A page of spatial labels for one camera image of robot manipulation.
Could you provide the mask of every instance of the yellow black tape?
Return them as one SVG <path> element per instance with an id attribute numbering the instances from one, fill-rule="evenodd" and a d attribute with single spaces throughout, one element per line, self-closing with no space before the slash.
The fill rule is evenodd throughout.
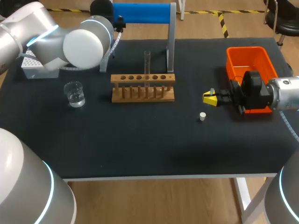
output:
<path id="1" fill-rule="evenodd" d="M 74 13 L 90 13 L 89 10 L 67 9 L 67 8 L 47 8 L 49 12 L 74 12 Z M 218 13 L 264 13 L 261 10 L 204 10 L 204 11 L 186 11 L 185 14 L 218 14 Z"/>
<path id="2" fill-rule="evenodd" d="M 66 9 L 66 8 L 47 8 L 49 12 L 73 12 L 73 13 L 90 13 L 89 10 Z"/>
<path id="3" fill-rule="evenodd" d="M 229 38 L 228 35 L 228 29 L 226 28 L 225 22 L 224 22 L 224 14 L 223 13 L 218 13 L 218 18 L 219 18 L 219 22 L 222 28 L 222 32 L 224 35 L 224 38 Z"/>
<path id="4" fill-rule="evenodd" d="M 218 14 L 218 13 L 264 13 L 261 10 L 204 10 L 204 11 L 186 11 L 185 14 Z"/>

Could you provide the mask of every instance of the test tube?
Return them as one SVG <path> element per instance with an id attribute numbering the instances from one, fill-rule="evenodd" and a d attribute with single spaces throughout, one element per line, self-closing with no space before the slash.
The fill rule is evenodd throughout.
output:
<path id="1" fill-rule="evenodd" d="M 150 51 L 146 50 L 144 52 L 144 79 L 149 79 L 150 74 Z M 144 87 L 149 87 L 149 83 L 144 83 Z"/>

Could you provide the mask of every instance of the white robotic arm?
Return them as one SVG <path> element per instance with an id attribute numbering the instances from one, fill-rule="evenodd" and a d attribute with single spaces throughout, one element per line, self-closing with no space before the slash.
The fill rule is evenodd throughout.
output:
<path id="1" fill-rule="evenodd" d="M 32 2 L 0 23 L 0 74 L 26 47 L 47 70 L 69 63 L 92 68 L 109 51 L 113 37 L 112 24 L 102 16 L 91 16 L 73 29 L 63 29 L 41 3 Z"/>

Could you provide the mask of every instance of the wooden floor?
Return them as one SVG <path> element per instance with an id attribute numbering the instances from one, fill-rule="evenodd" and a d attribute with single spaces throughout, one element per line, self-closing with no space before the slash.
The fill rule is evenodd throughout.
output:
<path id="1" fill-rule="evenodd" d="M 47 8 L 89 9 L 92 0 L 40 0 Z M 171 0 L 116 0 L 115 2 L 171 2 Z M 186 11 L 264 10 L 262 0 L 186 0 Z M 58 24 L 69 28 L 85 13 L 53 12 Z M 225 14 L 229 37 L 272 37 L 263 14 Z M 128 24 L 123 39 L 166 39 L 166 25 Z M 223 38 L 217 16 L 186 14 L 177 19 L 176 38 Z M 286 37 L 282 52 L 299 72 L 299 38 Z M 250 196 L 263 178 L 247 178 Z M 230 179 L 72 182 L 77 199 L 76 224 L 239 224 L 240 212 Z M 266 223 L 260 217 L 256 224 Z"/>

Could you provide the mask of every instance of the wooden peg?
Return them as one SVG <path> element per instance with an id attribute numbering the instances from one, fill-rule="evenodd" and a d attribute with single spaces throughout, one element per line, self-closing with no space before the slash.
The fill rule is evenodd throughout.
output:
<path id="1" fill-rule="evenodd" d="M 141 86 L 138 86 L 138 98 L 140 98 Z"/>
<path id="2" fill-rule="evenodd" d="M 130 86 L 130 98 L 133 98 L 133 86 Z"/>
<path id="3" fill-rule="evenodd" d="M 165 86 L 162 85 L 162 89 L 161 89 L 161 98 L 164 97 L 164 89 L 165 89 Z"/>
<path id="4" fill-rule="evenodd" d="M 147 99 L 149 97 L 149 87 L 145 87 L 145 98 Z"/>
<path id="5" fill-rule="evenodd" d="M 170 91 L 170 90 L 171 90 L 171 86 L 172 86 L 172 84 L 171 84 L 171 83 L 168 83 L 167 91 Z"/>
<path id="6" fill-rule="evenodd" d="M 126 98 L 125 91 L 126 91 L 126 89 L 125 89 L 125 87 L 123 86 L 123 87 L 121 88 L 122 98 L 123 98 L 123 99 Z"/>
<path id="7" fill-rule="evenodd" d="M 115 92 L 118 93 L 118 83 L 114 83 L 115 85 Z"/>
<path id="8" fill-rule="evenodd" d="M 154 98 L 157 96 L 157 87 L 154 85 Z"/>

